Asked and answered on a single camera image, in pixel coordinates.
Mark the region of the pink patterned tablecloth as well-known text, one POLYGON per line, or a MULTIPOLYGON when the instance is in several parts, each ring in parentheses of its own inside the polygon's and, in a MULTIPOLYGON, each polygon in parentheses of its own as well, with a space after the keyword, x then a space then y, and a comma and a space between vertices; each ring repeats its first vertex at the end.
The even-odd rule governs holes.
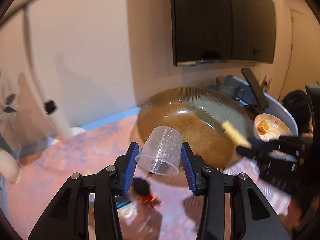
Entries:
POLYGON ((50 146, 23 160, 10 186, 10 224, 27 239, 288 239, 256 177, 222 173, 234 144, 199 117, 158 125, 144 146, 134 118, 50 146))

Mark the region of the yellow rectangular block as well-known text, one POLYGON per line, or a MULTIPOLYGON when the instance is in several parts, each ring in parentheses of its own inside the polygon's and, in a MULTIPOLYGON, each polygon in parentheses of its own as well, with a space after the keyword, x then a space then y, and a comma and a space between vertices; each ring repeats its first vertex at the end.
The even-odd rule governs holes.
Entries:
POLYGON ((251 143, 229 121, 225 121, 221 127, 224 135, 234 144, 235 147, 241 146, 245 148, 252 148, 251 143))

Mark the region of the white floor lamp pole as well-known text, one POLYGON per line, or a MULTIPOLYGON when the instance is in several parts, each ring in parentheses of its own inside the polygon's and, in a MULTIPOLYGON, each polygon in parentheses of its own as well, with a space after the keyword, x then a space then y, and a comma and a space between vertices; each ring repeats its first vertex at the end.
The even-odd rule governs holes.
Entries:
POLYGON ((41 104, 40 107, 44 116, 55 131, 53 143, 57 143, 63 139, 70 138, 86 130, 82 127, 70 126, 61 107, 50 96, 49 89, 43 78, 43 72, 35 63, 34 43, 32 38, 31 27, 31 5, 38 0, 24 0, 16 5, 9 13, 6 13, 1 19, 1 27, 3 27, 11 18, 19 11, 23 11, 22 27, 23 41, 26 49, 27 61, 29 66, 29 76, 33 83, 34 90, 38 95, 41 104))

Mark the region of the small doll figure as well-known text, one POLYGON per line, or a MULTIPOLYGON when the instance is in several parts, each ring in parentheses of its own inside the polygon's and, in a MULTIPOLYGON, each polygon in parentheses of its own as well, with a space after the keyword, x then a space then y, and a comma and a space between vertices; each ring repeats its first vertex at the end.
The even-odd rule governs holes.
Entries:
POLYGON ((154 209, 159 206, 162 201, 151 193, 151 187, 147 180, 139 177, 134 177, 132 180, 132 190, 137 199, 143 204, 154 209))

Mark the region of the grey glass mug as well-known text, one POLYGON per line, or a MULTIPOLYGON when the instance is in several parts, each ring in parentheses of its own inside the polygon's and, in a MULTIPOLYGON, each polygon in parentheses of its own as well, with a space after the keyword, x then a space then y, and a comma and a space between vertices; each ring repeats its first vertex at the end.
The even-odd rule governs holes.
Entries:
POLYGON ((215 90, 234 101, 240 101, 244 94, 241 83, 230 76, 218 76, 215 90))

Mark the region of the blue grey tray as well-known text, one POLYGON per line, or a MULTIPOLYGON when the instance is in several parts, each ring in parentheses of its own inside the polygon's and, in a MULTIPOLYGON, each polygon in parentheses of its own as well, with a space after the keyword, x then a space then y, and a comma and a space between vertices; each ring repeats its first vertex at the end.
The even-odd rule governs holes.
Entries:
MULTIPOLYGON (((253 121, 255 117, 260 114, 258 112, 258 103, 253 95, 252 90, 250 89, 248 83, 244 80, 241 80, 238 77, 228 75, 232 79, 238 81, 241 84, 241 89, 239 94, 242 94, 242 99, 238 101, 238 104, 245 110, 248 114, 249 118, 253 121)), ((292 117, 292 115, 288 112, 288 110, 282 106, 276 99, 272 98, 268 94, 264 93, 264 96, 268 102, 268 108, 262 111, 262 113, 267 113, 273 116, 276 116, 280 119, 291 131, 294 137, 298 136, 298 127, 297 124, 292 117)))

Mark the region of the black remote control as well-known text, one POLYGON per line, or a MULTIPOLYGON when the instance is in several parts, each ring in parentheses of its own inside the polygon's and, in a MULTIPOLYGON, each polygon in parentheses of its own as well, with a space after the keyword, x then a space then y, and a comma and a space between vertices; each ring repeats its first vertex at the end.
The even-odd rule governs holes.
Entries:
POLYGON ((253 93, 253 96, 257 102, 257 104, 255 105, 257 111, 263 113, 264 110, 268 108, 268 101, 263 94, 262 88, 260 87, 255 75, 253 74, 250 68, 242 68, 241 72, 244 78, 246 79, 253 93))

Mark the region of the small plate with food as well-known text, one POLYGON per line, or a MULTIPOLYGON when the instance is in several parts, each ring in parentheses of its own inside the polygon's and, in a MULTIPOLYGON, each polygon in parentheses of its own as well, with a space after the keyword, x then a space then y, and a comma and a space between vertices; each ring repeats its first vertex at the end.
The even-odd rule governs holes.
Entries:
POLYGON ((267 113, 259 114, 253 123, 253 132, 256 139, 268 142, 277 140, 280 136, 291 136, 290 129, 279 118, 267 113))

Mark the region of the clear plastic measuring cup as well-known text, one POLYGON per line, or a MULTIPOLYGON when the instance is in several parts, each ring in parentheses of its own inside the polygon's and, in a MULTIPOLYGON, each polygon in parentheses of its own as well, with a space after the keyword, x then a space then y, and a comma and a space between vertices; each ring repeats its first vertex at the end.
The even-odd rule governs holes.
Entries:
POLYGON ((181 149, 181 134, 174 128, 158 126, 153 129, 135 160, 141 168, 151 173, 176 176, 179 173, 181 149))

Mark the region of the amber ribbed glass bowl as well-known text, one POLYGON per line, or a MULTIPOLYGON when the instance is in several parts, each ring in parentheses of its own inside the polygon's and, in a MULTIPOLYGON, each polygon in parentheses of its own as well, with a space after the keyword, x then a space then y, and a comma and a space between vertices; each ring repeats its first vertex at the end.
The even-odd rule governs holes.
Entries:
POLYGON ((223 168, 241 159, 223 133, 225 121, 244 137, 254 136, 251 120, 234 100, 210 89, 179 87, 150 97, 140 108, 137 127, 142 141, 158 126, 172 127, 205 164, 223 168))

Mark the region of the blue white card packet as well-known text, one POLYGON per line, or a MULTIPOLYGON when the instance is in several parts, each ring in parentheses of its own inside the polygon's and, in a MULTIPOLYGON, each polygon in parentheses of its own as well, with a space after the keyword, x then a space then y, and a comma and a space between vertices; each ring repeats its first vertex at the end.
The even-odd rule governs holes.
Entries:
MULTIPOLYGON (((95 212, 95 194, 89 195, 89 215, 88 223, 94 226, 94 212, 95 212)), ((128 196, 116 196, 116 208, 119 219, 132 218, 137 213, 137 203, 131 200, 128 196)))

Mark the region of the black wall television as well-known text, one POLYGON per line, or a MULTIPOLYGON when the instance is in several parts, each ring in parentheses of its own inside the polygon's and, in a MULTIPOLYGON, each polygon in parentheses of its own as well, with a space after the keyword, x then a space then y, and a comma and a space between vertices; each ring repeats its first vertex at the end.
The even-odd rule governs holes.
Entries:
POLYGON ((273 63, 272 0, 170 0, 175 66, 214 62, 273 63))

